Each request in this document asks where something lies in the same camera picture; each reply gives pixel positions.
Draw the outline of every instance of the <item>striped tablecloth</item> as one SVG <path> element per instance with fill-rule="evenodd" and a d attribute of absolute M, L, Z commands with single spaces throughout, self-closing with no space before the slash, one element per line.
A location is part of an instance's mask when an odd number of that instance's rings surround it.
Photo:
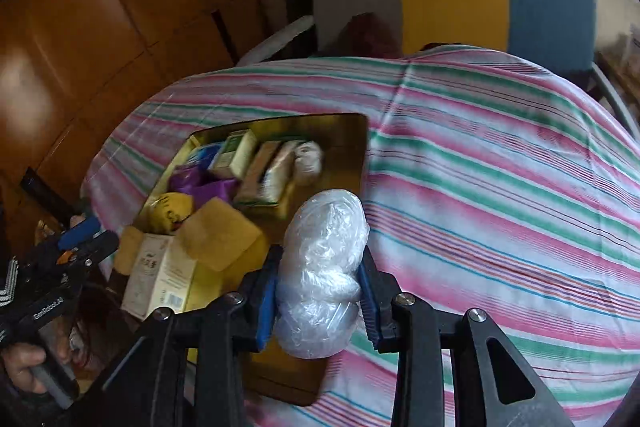
<path fill-rule="evenodd" d="M 603 425 L 640 370 L 640 149 L 581 90 L 530 62 L 442 46 L 192 76 L 120 124 L 84 193 L 121 231 L 194 130 L 340 111 L 369 117 L 363 202 L 378 266 L 437 309 L 490 312 L 574 423 Z M 396 362 L 357 330 L 318 402 L 263 399 L 250 416 L 265 427 L 386 426 Z"/>

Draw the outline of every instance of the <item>bubble-wrapped item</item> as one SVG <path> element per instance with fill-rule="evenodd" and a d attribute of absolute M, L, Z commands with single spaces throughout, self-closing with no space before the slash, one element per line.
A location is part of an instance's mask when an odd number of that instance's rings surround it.
<path fill-rule="evenodd" d="M 356 270 L 369 237 L 362 204 L 326 190 L 303 204 L 284 238 L 274 334 L 300 359 L 322 359 L 349 342 L 358 317 Z"/>

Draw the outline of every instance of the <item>yellow tray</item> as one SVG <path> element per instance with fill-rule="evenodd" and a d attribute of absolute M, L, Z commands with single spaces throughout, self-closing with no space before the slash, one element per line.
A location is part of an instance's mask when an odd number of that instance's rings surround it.
<path fill-rule="evenodd" d="M 169 163 L 149 194 L 133 225 L 150 231 L 148 209 L 167 190 L 175 167 L 182 165 L 198 146 L 222 142 L 233 131 L 251 129 L 259 142 L 275 139 L 301 138 L 317 142 L 324 158 L 322 174 L 308 187 L 293 187 L 286 215 L 274 207 L 246 210 L 246 216 L 262 229 L 272 244 L 281 244 L 289 221 L 308 198 L 330 188 L 344 188 L 360 195 L 362 168 L 367 150 L 367 117 L 362 114 L 314 114 L 284 116 L 246 121 L 204 129 L 191 134 Z M 284 353 L 275 339 L 262 352 L 251 355 L 243 363 L 244 387 L 264 396 L 296 405 L 311 405 L 318 396 L 326 359 L 302 360 Z"/>

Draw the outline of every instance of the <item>silver bolt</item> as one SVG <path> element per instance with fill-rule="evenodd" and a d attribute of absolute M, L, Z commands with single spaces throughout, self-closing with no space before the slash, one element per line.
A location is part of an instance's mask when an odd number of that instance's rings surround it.
<path fill-rule="evenodd" d="M 244 297 L 239 292 L 229 292 L 229 293 L 225 293 L 225 300 L 229 304 L 235 305 L 235 304 L 240 304 L 244 300 Z"/>
<path fill-rule="evenodd" d="M 402 292 L 394 297 L 394 301 L 401 306 L 411 306 L 415 304 L 415 296 L 409 292 Z"/>
<path fill-rule="evenodd" d="M 471 308 L 468 313 L 469 318 L 475 322 L 484 322 L 486 320 L 486 312 L 480 308 Z"/>
<path fill-rule="evenodd" d="M 156 308 L 154 310 L 154 318 L 156 321 L 165 321 L 173 313 L 171 308 Z"/>

